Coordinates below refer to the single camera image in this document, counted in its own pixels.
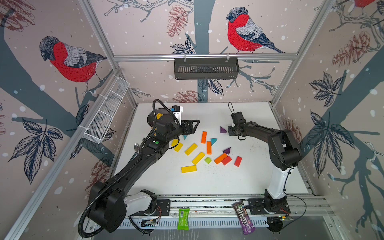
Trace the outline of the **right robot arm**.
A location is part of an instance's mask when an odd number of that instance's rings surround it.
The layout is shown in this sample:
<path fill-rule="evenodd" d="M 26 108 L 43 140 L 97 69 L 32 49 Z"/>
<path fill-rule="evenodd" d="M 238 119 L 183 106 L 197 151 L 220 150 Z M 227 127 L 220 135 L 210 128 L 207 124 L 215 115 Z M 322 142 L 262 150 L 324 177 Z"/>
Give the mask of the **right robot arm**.
<path fill-rule="evenodd" d="M 228 126 L 230 136 L 239 140 L 253 137 L 268 144 L 270 160 L 274 165 L 270 184 L 264 194 L 264 210 L 269 214 L 290 214 L 287 202 L 286 181 L 291 171 L 303 159 L 298 142 L 290 130 L 275 130 L 255 122 L 234 122 Z"/>

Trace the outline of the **purple triangle block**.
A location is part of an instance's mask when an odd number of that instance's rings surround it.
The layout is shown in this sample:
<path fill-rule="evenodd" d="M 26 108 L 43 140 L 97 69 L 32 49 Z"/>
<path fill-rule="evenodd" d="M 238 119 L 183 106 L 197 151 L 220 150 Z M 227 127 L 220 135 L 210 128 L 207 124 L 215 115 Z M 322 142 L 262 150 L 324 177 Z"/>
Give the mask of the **purple triangle block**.
<path fill-rule="evenodd" d="M 221 133 L 221 134 L 226 134 L 226 133 L 227 133 L 227 130 L 224 129 L 223 127 L 220 127 L 220 133 Z"/>
<path fill-rule="evenodd" d="M 229 147 L 229 148 L 223 150 L 223 153 L 224 153 L 224 154 L 227 154 L 227 155 L 229 155 L 230 152 L 231 152 L 231 147 Z"/>

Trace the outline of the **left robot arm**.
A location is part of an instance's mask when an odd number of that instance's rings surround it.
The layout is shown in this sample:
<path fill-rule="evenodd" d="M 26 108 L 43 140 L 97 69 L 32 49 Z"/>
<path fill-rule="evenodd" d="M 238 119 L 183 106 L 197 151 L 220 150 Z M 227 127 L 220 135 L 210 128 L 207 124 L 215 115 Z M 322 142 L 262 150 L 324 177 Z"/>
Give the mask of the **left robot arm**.
<path fill-rule="evenodd" d="M 144 172 L 171 149 L 171 141 L 196 132 L 200 120 L 182 120 L 182 113 L 181 106 L 168 108 L 159 99 L 153 101 L 147 117 L 151 131 L 131 160 L 113 177 L 92 186 L 88 205 L 78 223 L 80 237 L 91 238 L 103 230 L 112 233 L 125 218 L 137 213 L 149 216 L 162 213 L 155 193 L 141 190 L 135 195 L 127 194 Z"/>

